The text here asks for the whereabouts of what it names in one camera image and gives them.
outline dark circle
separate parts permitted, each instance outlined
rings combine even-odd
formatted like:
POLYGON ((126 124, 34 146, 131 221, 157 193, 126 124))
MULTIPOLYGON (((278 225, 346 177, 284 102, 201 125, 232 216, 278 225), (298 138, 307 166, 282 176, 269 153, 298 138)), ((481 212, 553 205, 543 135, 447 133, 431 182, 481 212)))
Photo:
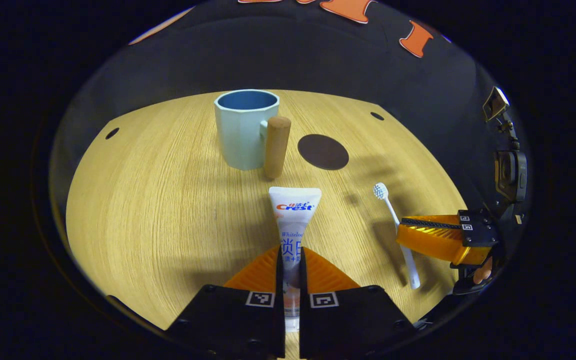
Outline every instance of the dark circle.
POLYGON ((384 117, 381 116, 380 114, 377 114, 377 112, 370 112, 370 115, 371 115, 371 116, 374 116, 375 118, 377 118, 377 119, 379 119, 379 120, 381 120, 381 121, 384 121, 384 117))
POLYGON ((299 139, 297 149, 307 162, 320 169, 339 170, 348 164, 346 148, 326 135, 306 135, 299 139))
POLYGON ((256 340, 256 339, 250 339, 248 340, 248 348, 251 350, 259 350, 263 347, 263 344, 261 341, 256 340))
POLYGON ((105 139, 108 140, 108 139, 110 139, 111 137, 114 137, 115 134, 117 134, 118 131, 119 131, 119 128, 118 128, 118 127, 114 128, 111 132, 108 132, 108 135, 105 136, 105 139))

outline toothbrush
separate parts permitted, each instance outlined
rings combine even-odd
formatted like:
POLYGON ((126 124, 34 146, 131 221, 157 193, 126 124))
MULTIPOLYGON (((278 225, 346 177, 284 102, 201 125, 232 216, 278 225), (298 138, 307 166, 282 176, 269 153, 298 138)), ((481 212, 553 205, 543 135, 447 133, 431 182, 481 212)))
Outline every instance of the toothbrush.
MULTIPOLYGON (((395 220, 395 236, 397 236, 397 232, 399 232, 400 228, 400 219, 397 217, 397 214, 395 214, 395 209, 393 209, 391 201, 388 200, 388 187, 386 187, 383 182, 378 182, 372 188, 372 191, 374 192, 374 195, 377 196, 377 199, 384 200, 386 205, 388 205, 390 214, 392 214, 392 218, 395 220)), ((404 254, 404 259, 406 260, 410 287, 412 289, 417 289, 421 283, 419 282, 419 274, 417 272, 415 260, 412 258, 412 251, 402 244, 399 244, 399 246, 401 247, 401 252, 404 254)))

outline light blue mug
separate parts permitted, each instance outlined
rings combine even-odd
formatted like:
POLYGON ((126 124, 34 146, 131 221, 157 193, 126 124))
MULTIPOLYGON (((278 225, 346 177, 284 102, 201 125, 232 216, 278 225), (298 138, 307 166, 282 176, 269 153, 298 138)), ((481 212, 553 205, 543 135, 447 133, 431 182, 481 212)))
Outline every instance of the light blue mug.
POLYGON ((259 89, 224 93, 214 101, 221 154, 239 170, 264 166, 268 119, 277 116, 279 96, 259 89))

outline toothbrush head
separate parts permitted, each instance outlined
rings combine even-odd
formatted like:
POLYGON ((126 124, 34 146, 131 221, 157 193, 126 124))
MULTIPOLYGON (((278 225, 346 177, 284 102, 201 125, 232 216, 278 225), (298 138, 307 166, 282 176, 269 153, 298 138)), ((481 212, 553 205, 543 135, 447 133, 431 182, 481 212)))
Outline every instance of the toothbrush head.
POLYGON ((383 182, 375 184, 375 186, 372 187, 372 192, 374 192, 374 195, 377 196, 379 200, 388 199, 388 187, 386 187, 383 182))

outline black mount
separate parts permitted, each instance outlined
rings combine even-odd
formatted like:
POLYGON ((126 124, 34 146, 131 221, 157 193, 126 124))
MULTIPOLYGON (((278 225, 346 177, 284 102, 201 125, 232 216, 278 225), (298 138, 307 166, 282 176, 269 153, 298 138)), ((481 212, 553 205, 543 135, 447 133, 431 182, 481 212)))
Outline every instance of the black mount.
POLYGON ((487 209, 459 210, 457 214, 463 232, 463 246, 492 248, 499 244, 499 231, 487 209))
POLYGON ((503 201, 493 208, 494 218, 502 221, 512 216, 515 205, 526 198, 528 186, 528 163, 525 153, 520 151, 521 144, 515 131, 515 125, 508 113, 510 104, 500 88, 493 86, 483 105, 484 121, 496 120, 496 132, 505 134, 507 141, 493 153, 494 187, 503 195, 503 201))
POLYGON ((166 330, 167 337, 215 360, 284 358, 286 322, 281 252, 274 292, 204 285, 166 330))
POLYGON ((311 294, 301 251, 299 357, 311 360, 370 358, 416 330, 378 285, 311 294))

